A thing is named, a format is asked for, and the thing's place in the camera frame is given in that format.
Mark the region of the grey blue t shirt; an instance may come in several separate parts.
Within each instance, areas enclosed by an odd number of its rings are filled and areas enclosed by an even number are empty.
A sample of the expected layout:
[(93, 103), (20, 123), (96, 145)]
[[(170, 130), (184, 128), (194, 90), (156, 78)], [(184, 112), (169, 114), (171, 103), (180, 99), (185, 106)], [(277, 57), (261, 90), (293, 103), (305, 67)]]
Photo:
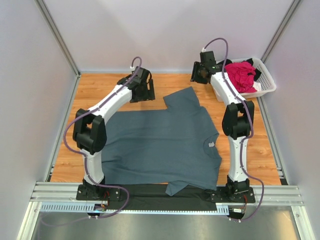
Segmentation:
[(166, 109), (119, 111), (106, 124), (101, 162), (108, 185), (167, 183), (173, 196), (188, 185), (217, 188), (219, 133), (192, 87), (164, 97)]

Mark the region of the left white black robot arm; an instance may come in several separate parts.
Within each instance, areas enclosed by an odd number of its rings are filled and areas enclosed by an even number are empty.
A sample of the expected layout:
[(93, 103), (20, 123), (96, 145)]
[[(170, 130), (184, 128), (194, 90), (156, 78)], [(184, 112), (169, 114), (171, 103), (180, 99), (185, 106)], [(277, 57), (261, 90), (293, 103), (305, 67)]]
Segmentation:
[(83, 156), (85, 177), (78, 186), (76, 199), (81, 201), (106, 201), (110, 187), (102, 186), (105, 175), (102, 169), (102, 149), (107, 143), (106, 124), (126, 103), (152, 101), (155, 90), (152, 74), (145, 68), (134, 69), (120, 79), (111, 93), (99, 103), (75, 115), (72, 139)]

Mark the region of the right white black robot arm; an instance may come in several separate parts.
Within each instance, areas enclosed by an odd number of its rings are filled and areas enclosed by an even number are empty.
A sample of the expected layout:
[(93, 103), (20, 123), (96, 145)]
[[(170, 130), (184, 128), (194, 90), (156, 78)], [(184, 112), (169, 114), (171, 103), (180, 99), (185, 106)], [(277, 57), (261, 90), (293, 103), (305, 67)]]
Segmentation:
[(247, 146), (253, 136), (255, 105), (246, 101), (233, 86), (227, 71), (218, 65), (212, 51), (200, 52), (200, 61), (193, 64), (191, 81), (210, 84), (225, 104), (222, 119), (223, 133), (230, 147), (230, 168), (224, 187), (226, 198), (236, 202), (250, 190), (247, 172)]

